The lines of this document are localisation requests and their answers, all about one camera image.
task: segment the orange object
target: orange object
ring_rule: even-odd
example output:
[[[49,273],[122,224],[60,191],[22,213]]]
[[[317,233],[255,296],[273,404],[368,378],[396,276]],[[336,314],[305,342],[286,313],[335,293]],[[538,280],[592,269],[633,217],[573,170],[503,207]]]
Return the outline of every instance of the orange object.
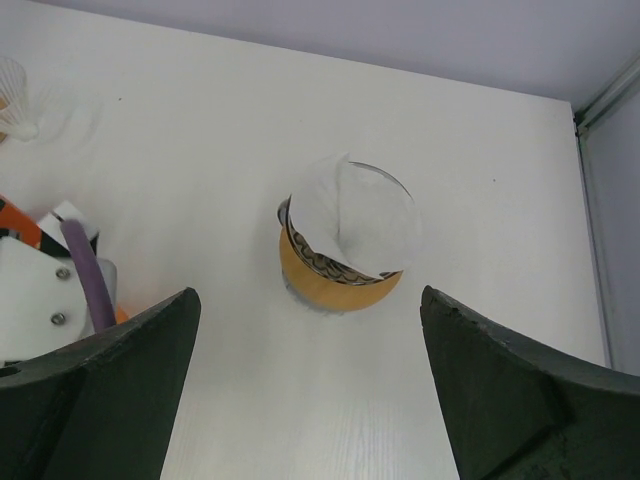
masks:
[[[116,305],[116,323],[124,323],[129,320],[129,315],[125,312],[120,305]]]
[[[40,249],[42,230],[29,216],[0,195],[0,236],[10,236]]]
[[[396,286],[402,272],[371,285],[345,285],[314,272],[291,246],[287,231],[280,232],[280,263],[294,290],[316,307],[351,312],[382,300]]]

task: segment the black object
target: black object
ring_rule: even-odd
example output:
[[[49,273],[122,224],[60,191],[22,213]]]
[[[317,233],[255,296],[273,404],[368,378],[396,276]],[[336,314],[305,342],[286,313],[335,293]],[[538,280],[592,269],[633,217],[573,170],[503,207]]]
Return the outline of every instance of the black object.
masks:
[[[98,251],[99,236],[100,234],[98,233],[95,237],[89,239],[89,244],[91,245],[91,250],[93,250],[93,253],[96,253]],[[42,239],[40,240],[40,251],[54,258],[71,257],[69,250],[60,245],[56,240],[51,238],[45,232],[42,232]]]
[[[187,289],[0,369],[0,479],[159,478],[199,318],[198,295]]]
[[[430,287],[420,313],[462,480],[640,479],[639,377],[554,350]]]

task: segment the white plastic part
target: white plastic part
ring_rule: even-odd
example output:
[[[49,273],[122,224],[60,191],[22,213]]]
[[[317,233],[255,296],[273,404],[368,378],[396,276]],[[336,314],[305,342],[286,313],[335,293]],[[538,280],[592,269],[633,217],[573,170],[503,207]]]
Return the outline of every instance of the white plastic part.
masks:
[[[38,221],[38,227],[44,233],[49,235],[53,240],[58,242],[62,247],[68,250],[67,241],[64,239],[64,235],[60,230],[60,222],[62,220],[78,220],[82,223],[87,238],[93,240],[98,235],[98,229],[91,225],[87,220],[87,217],[78,210],[73,204],[67,200],[62,202],[52,212],[46,214]]]
[[[1,362],[37,357],[80,339],[87,324],[87,303],[71,265],[65,265],[11,237],[0,238]],[[56,325],[51,317],[64,315]]]
[[[0,132],[22,141],[38,136],[29,109],[27,74],[15,60],[0,57]]]

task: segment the white paper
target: white paper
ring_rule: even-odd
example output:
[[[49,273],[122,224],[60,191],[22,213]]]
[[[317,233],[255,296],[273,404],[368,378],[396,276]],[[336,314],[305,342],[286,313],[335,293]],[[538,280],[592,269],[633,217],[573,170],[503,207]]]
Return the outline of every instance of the white paper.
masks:
[[[314,252],[374,278],[406,269],[421,245],[411,196],[384,173],[352,163],[348,153],[305,172],[289,214]]]

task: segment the white wall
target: white wall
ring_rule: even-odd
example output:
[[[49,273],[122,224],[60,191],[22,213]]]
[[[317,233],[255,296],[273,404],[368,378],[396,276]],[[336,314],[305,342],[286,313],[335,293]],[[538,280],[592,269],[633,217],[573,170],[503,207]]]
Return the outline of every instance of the white wall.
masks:
[[[640,95],[587,141],[613,318],[614,366],[640,375]]]
[[[91,12],[585,101],[640,49],[638,0],[51,0]]]

